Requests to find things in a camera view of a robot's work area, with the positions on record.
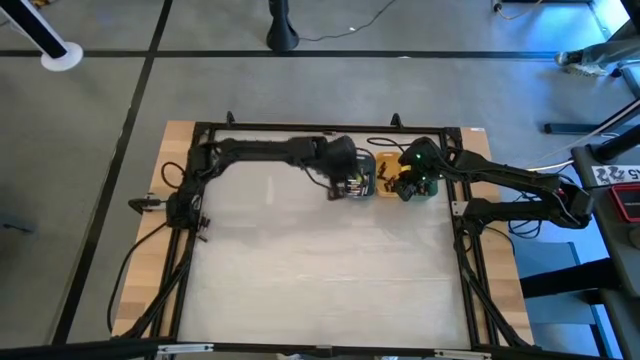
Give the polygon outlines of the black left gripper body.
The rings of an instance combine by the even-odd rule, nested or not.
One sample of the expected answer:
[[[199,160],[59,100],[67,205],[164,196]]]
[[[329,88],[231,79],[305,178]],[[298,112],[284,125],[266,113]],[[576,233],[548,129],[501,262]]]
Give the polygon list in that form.
[[[359,175],[357,149],[349,136],[315,141],[313,169],[331,183],[346,182]]]

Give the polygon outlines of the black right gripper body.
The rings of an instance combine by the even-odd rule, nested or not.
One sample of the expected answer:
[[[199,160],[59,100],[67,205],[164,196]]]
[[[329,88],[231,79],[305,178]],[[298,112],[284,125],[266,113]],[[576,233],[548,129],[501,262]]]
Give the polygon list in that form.
[[[442,151],[428,137],[414,140],[399,158],[400,166],[411,166],[411,170],[424,171],[430,177],[440,179]]]

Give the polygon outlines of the mint green plastic bin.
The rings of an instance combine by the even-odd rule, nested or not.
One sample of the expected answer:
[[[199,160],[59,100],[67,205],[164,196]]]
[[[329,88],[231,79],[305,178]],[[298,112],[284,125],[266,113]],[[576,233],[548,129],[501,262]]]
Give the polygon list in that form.
[[[421,182],[421,193],[415,196],[433,197],[438,193],[438,183],[436,178],[430,177],[424,171],[410,170],[408,172],[399,173],[399,178],[408,182]]]

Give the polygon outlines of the dark teal plastic bin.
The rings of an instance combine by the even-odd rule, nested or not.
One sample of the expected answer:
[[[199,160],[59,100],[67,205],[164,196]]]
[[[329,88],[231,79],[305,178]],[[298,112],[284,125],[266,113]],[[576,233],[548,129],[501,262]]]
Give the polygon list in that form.
[[[366,183],[366,175],[371,173],[375,179],[375,170],[376,170],[376,162],[375,159],[369,154],[358,154],[356,157],[357,160],[357,170],[353,175],[347,177],[346,181],[350,181],[352,183],[351,189],[355,183]],[[353,193],[349,198],[368,198],[371,196],[354,196]]]

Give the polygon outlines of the yellow plastic bin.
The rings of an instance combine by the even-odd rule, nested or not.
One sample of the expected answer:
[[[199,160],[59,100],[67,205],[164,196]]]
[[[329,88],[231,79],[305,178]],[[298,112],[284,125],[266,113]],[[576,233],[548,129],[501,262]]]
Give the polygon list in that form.
[[[398,198],[398,195],[395,193],[394,189],[390,192],[386,191],[384,188],[384,182],[393,179],[396,181],[399,178],[400,172],[400,164],[398,162],[401,153],[396,151],[385,151],[378,152],[375,156],[376,161],[376,170],[375,170],[375,187],[376,194],[380,197],[386,198]],[[377,178],[377,173],[380,166],[386,163],[387,169],[385,171],[384,176],[387,180],[381,180]]]

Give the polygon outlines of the black floor stand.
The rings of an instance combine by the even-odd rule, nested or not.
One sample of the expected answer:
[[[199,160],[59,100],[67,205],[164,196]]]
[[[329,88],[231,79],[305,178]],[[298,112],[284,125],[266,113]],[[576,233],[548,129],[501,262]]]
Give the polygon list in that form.
[[[267,46],[276,53],[294,50],[299,44],[299,35],[289,19],[288,0],[268,0],[272,22],[266,36]]]

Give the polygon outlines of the black desk crossbar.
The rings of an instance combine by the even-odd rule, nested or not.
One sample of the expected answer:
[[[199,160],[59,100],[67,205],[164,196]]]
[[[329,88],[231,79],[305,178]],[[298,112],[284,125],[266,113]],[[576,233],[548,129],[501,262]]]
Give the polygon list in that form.
[[[520,279],[525,298],[550,296],[592,289],[618,289],[621,280],[613,261],[603,258],[560,270]]]

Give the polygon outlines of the black table clamp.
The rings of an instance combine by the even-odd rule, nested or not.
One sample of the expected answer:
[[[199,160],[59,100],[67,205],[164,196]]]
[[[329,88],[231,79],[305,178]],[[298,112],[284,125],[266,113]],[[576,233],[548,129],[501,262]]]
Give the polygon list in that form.
[[[164,211],[166,209],[166,201],[158,198],[135,198],[129,200],[128,205],[140,215],[145,212]]]

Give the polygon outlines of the black tube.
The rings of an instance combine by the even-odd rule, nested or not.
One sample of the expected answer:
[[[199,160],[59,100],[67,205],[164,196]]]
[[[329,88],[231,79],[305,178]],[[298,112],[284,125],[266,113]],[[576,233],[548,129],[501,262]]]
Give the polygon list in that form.
[[[615,138],[610,139],[603,144],[592,146],[591,153],[596,161],[609,163],[616,160],[619,155],[637,146],[640,146],[640,140],[624,140]]]

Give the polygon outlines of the grey desk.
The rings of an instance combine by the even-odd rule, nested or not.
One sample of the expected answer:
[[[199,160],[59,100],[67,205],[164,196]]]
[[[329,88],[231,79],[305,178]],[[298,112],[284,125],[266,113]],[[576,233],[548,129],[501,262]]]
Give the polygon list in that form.
[[[621,280],[618,289],[602,289],[600,296],[624,360],[640,360],[640,223],[620,219],[609,192],[614,185],[598,186],[591,170],[599,165],[633,165],[632,160],[640,160],[640,150],[622,156],[621,164],[602,164],[587,147],[576,147],[571,154],[582,185],[594,198],[594,217]]]

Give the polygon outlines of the person's leg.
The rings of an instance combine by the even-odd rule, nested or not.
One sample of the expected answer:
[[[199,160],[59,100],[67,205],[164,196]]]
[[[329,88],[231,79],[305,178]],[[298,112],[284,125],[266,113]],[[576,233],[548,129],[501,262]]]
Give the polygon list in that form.
[[[640,61],[640,30],[629,20],[607,41],[582,50],[580,64],[605,69],[609,65]]]

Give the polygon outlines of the grey floor object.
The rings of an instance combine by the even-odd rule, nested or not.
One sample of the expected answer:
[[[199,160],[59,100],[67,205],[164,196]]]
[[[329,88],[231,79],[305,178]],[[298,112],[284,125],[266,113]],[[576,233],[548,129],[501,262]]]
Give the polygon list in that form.
[[[36,227],[33,224],[6,214],[0,214],[0,227],[4,229],[17,230],[27,234],[31,234],[36,231]]]

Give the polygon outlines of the black pole with white base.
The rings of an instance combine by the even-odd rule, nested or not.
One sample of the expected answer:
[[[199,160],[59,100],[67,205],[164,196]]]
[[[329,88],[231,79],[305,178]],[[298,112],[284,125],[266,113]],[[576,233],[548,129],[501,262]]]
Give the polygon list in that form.
[[[0,0],[0,11],[40,50],[45,69],[64,72],[82,61],[83,48],[65,41],[29,0]]]

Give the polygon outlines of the black aluminium table frame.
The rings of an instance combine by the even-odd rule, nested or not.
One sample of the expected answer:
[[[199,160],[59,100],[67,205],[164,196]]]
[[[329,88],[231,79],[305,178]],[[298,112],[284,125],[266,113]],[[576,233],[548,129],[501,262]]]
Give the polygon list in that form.
[[[374,125],[319,125],[238,123],[228,127],[223,122],[167,123],[161,142],[152,182],[147,198],[166,197],[171,188],[164,183],[162,167],[174,162],[187,166],[188,150],[196,144],[210,140],[219,131],[256,132],[303,132],[324,134],[376,133],[392,135],[434,135],[443,144],[468,146],[484,156],[490,154],[487,136],[483,130],[460,127],[414,127],[396,129],[390,124]],[[521,292],[516,259],[507,254],[506,246],[500,242],[506,228],[497,225],[488,233],[472,239],[468,254],[469,262],[478,272],[483,290],[492,295],[497,309],[501,310],[505,323],[514,334],[528,344],[533,343],[531,323]],[[116,338],[139,338],[143,340],[176,340],[186,298],[190,266],[187,258],[196,244],[193,232],[172,229],[168,226],[152,230],[161,244],[145,248],[132,254],[125,263],[124,292],[113,321],[112,335]],[[493,360],[499,357],[516,358],[521,354],[518,347],[509,346],[499,332],[499,323],[491,319],[488,311],[481,309],[478,295],[469,284],[463,284],[465,314],[470,332],[470,345],[466,351],[491,353]]]

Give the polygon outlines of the silver frame plate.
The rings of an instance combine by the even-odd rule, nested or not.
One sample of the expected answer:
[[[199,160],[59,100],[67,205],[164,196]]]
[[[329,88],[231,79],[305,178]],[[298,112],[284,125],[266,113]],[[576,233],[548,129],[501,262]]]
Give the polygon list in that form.
[[[493,360],[491,353],[451,349],[435,349],[434,357],[449,360]]]
[[[213,343],[174,343],[161,344],[157,347],[157,355],[178,355],[186,353],[206,353],[214,350]]]

